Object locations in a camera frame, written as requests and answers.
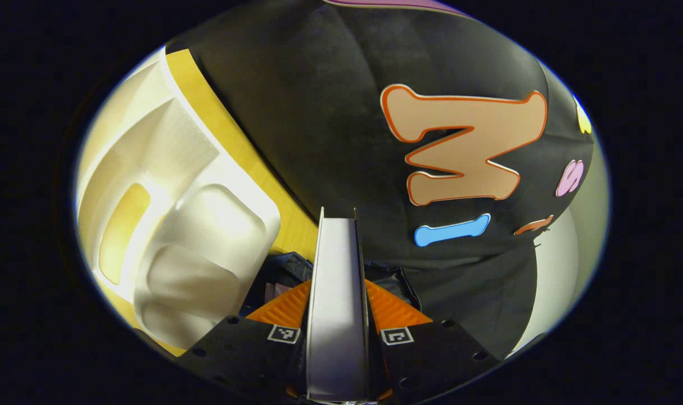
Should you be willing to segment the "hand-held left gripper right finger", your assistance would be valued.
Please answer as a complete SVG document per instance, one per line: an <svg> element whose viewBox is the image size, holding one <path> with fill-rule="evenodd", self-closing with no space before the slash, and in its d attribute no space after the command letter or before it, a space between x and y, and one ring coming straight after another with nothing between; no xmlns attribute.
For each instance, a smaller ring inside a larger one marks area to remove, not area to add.
<svg viewBox="0 0 683 405"><path fill-rule="evenodd" d="M370 399L423 403L480 379L501 360L459 322L435 321L365 282Z"/></svg>

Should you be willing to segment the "black backdrop cloth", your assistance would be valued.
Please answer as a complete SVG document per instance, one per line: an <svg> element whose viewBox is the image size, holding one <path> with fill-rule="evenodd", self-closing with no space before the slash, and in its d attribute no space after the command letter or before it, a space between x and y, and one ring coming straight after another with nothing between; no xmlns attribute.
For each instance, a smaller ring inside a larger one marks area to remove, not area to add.
<svg viewBox="0 0 683 405"><path fill-rule="evenodd" d="M358 211L368 277L432 320L504 358L576 302L592 127L504 34L438 4L253 0L167 48L308 217Z"/></svg>

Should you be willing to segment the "dark cover book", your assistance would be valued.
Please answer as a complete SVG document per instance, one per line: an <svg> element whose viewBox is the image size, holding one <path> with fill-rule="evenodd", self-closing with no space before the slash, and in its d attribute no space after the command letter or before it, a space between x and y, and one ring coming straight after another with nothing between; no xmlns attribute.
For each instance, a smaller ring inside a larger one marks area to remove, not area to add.
<svg viewBox="0 0 683 405"><path fill-rule="evenodd" d="M369 306L357 218L320 212L307 311L306 387L313 402L370 397Z"/></svg>

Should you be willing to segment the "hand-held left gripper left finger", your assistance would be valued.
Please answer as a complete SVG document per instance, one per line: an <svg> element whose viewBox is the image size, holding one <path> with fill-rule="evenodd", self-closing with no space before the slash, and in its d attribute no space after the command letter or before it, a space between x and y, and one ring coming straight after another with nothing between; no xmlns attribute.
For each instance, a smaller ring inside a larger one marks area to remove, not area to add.
<svg viewBox="0 0 683 405"><path fill-rule="evenodd" d="M223 318L176 364L249 402L299 402L307 392L311 286L305 281L246 317Z"/></svg>

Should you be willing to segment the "blue schoolbag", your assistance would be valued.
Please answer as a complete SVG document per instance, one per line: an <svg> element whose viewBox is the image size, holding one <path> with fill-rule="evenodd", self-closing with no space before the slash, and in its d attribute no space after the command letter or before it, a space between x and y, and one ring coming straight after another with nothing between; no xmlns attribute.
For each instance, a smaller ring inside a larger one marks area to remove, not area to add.
<svg viewBox="0 0 683 405"><path fill-rule="evenodd" d="M377 262L366 262L364 266L368 280L385 288L416 310L423 309L402 267ZM310 280L312 275L312 262L297 252L267 256L245 297L239 316L246 317L266 304L268 285L293 288Z"/></svg>

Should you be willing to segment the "white bookshelf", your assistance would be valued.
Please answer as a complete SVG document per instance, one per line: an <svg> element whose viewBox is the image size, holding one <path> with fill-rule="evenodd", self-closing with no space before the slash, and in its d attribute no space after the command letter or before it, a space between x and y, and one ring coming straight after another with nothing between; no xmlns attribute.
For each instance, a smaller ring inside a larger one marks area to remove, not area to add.
<svg viewBox="0 0 683 405"><path fill-rule="evenodd" d="M161 47L89 125L74 220L102 296L181 356L236 315L281 227L276 203L202 122Z"/></svg>

